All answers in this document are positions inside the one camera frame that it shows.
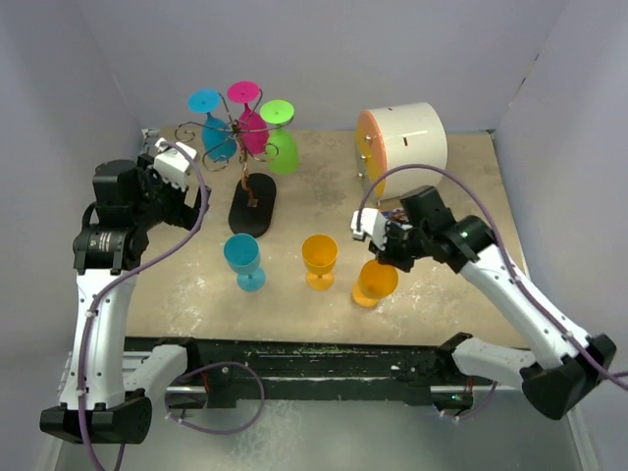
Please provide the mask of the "metal wine glass rack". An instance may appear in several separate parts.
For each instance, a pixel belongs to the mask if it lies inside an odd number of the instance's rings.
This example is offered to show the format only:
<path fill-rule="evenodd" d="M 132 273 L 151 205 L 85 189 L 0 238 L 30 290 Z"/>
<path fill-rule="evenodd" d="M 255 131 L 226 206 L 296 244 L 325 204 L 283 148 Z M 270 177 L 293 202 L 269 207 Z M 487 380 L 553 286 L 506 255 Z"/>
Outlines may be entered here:
<path fill-rule="evenodd" d="M 227 104 L 225 96 L 221 93 L 223 105 L 226 111 L 230 108 Z M 265 103 L 261 100 L 258 113 Z M 275 180 L 264 173 L 252 173 L 249 170 L 249 162 L 258 160 L 259 155 L 252 155 L 246 148 L 239 128 L 238 118 L 230 116 L 226 121 L 231 128 L 232 138 L 236 143 L 236 153 L 228 163 L 213 163 L 206 157 L 205 151 L 200 158 L 201 164 L 210 172 L 220 172 L 226 169 L 233 158 L 237 158 L 241 165 L 241 174 L 239 181 L 235 184 L 235 191 L 231 203 L 231 209 L 228 216 L 228 224 L 233 234 L 248 234 L 258 238 L 265 234 L 272 222 L 275 201 L 277 197 L 277 185 Z M 199 128 L 202 133 L 204 123 L 188 121 L 176 127 L 175 134 L 184 133 L 188 136 L 186 143 L 195 139 L 195 132 L 190 129 L 191 126 Z"/>

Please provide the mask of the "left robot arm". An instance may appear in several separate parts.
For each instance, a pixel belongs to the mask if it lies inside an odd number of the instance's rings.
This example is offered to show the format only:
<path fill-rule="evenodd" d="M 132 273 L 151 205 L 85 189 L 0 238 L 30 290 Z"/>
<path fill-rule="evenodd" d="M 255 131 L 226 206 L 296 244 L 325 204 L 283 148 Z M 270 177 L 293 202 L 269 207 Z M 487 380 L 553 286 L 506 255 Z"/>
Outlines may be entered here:
<path fill-rule="evenodd" d="M 57 405 L 43 410 L 42 432 L 71 444 L 138 445 L 153 405 L 176 380 L 198 380 L 202 362 L 191 338 L 161 339 L 130 372 L 124 370 L 126 327 L 148 233 L 160 224 L 199 231 L 210 190 L 185 202 L 195 153 L 183 145 L 96 167 L 95 200 L 73 242 L 78 315 L 75 341 Z"/>

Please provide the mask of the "pink plastic wine glass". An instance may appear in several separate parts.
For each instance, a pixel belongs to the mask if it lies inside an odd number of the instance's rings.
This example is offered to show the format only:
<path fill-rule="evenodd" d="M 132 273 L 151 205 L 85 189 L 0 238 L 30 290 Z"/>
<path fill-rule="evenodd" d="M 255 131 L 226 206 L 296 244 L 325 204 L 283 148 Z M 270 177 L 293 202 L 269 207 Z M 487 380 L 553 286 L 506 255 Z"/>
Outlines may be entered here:
<path fill-rule="evenodd" d="M 269 131 L 265 121 L 257 111 L 263 98 L 261 87 L 254 81 L 240 80 L 233 83 L 228 91 L 228 98 L 241 104 L 243 111 L 238 118 L 242 140 L 252 155 L 265 152 Z"/>

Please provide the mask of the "orange wine glass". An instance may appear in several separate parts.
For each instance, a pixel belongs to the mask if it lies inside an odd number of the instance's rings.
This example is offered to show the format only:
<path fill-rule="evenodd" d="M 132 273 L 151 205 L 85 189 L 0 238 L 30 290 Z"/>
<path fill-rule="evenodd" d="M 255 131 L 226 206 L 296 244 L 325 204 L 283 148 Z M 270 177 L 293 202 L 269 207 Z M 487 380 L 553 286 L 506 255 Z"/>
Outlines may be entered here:
<path fill-rule="evenodd" d="M 312 289 L 326 290 L 332 286 L 338 253 L 337 243 L 328 235 L 311 235 L 303 242 L 301 254 L 306 269 L 305 282 Z"/>
<path fill-rule="evenodd" d="M 362 267 L 351 297 L 357 305 L 372 308 L 391 295 L 397 284 L 398 273 L 394 266 L 382 264 L 376 259 L 370 260 Z"/>

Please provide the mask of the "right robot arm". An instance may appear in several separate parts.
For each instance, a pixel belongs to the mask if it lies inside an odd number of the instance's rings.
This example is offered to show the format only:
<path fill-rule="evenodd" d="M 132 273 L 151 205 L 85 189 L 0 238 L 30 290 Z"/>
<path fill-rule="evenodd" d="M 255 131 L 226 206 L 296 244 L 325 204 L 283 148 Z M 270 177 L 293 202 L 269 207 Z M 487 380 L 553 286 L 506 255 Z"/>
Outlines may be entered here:
<path fill-rule="evenodd" d="M 425 186 L 402 200 L 405 225 L 366 208 L 352 229 L 371 238 L 378 261 L 409 272 L 416 260 L 431 258 L 477 288 L 527 342 L 527 349 L 495 345 L 460 333 L 441 347 L 438 376 L 458 384 L 467 376 L 501 383 L 523 392 L 551 420 L 561 419 L 602 382 L 616 345 L 590 335 L 556 308 L 514 261 L 502 253 L 494 232 L 480 218 L 456 220 L 438 190 Z"/>

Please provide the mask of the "green plastic wine glass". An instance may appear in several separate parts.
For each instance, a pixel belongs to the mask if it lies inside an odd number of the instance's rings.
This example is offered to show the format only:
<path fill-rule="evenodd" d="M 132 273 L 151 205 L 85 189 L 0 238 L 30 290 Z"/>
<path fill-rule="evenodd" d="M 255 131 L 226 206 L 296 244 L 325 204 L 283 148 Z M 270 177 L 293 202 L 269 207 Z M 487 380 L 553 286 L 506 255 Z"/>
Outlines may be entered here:
<path fill-rule="evenodd" d="M 278 175 L 293 173 L 299 164 L 298 148 L 286 126 L 294 117 L 291 103 L 275 99 L 265 103 L 259 112 L 269 129 L 265 146 L 268 168 Z"/>

